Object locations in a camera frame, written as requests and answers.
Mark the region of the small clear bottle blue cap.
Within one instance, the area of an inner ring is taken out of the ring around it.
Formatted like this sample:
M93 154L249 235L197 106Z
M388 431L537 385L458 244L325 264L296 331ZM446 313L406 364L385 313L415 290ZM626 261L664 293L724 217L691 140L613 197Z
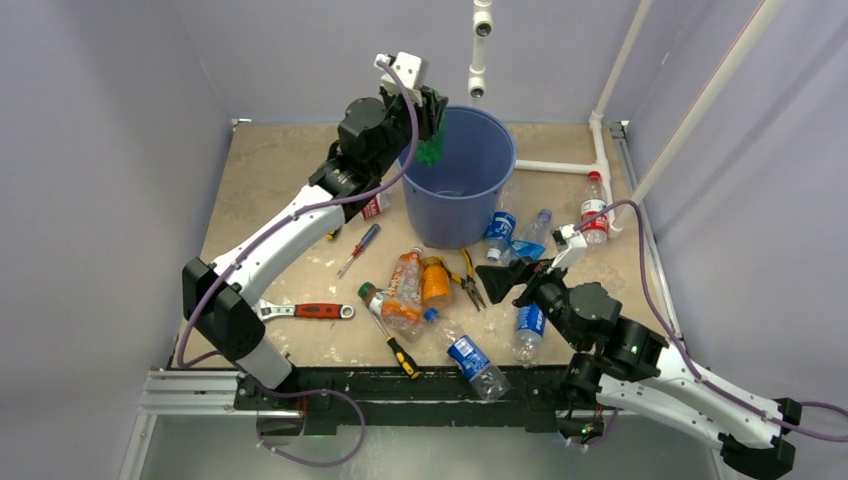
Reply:
M547 319L536 305L520 307L513 335L513 358L520 364L531 364L539 355Z

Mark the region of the crushed green bottle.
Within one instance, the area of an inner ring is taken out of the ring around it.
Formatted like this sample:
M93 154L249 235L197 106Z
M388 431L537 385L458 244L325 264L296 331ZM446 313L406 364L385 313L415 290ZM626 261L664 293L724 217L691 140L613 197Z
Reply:
M446 133L447 114L443 114L436 133L429 140L419 142L415 161L428 167L436 165L444 156Z

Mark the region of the Pepsi bottle blue label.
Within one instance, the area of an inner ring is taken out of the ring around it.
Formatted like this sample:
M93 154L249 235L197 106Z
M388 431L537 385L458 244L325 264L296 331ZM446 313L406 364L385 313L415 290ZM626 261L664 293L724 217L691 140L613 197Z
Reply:
M508 392L511 385L504 373L459 322L436 308L427 309L424 319L438 337L446 355L457 365L464 379L482 400L493 402Z

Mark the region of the orange tea bottle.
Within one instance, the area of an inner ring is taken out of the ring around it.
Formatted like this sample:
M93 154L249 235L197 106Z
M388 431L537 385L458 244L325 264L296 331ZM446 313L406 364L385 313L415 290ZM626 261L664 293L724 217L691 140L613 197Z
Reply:
M409 342L416 342L423 329L422 272L421 247L400 255L381 307L382 320Z

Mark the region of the orange juice bottle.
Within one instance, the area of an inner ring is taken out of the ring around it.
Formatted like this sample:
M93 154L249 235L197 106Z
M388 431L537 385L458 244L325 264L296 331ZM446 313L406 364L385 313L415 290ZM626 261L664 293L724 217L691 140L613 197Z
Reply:
M430 256L423 260L421 276L422 307L444 309L453 304L451 279L439 257Z

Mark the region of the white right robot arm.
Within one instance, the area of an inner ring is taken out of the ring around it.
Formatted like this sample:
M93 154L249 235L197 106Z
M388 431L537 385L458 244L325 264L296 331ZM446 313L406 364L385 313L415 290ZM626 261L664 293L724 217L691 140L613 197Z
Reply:
M786 439L802 407L710 378L664 336L621 313L598 282L569 287L549 260L521 259L476 269L491 303L516 286L516 307L539 307L572 347L560 391L576 407L596 403L638 413L704 441L725 465L754 479L779 479L794 466Z

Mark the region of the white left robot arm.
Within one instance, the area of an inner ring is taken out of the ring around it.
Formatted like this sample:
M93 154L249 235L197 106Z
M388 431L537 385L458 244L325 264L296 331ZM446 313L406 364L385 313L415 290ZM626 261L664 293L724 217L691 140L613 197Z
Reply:
M297 399L297 369L266 336L253 307L271 283L327 233L343 226L375 197L401 154L414 158L411 141L437 137L447 97L415 88L412 100L381 88L377 98L351 102L326 160L297 196L257 232L210 263L199 258L182 270L187 330L197 330L226 360L259 383L272 408Z

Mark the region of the Starbucks bottle green cap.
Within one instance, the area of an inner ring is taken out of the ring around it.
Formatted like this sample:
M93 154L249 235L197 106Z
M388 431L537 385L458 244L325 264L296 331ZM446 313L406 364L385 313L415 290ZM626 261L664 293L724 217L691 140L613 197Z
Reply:
M359 287L357 294L363 300L368 311L381 319L385 291L371 282L364 282Z

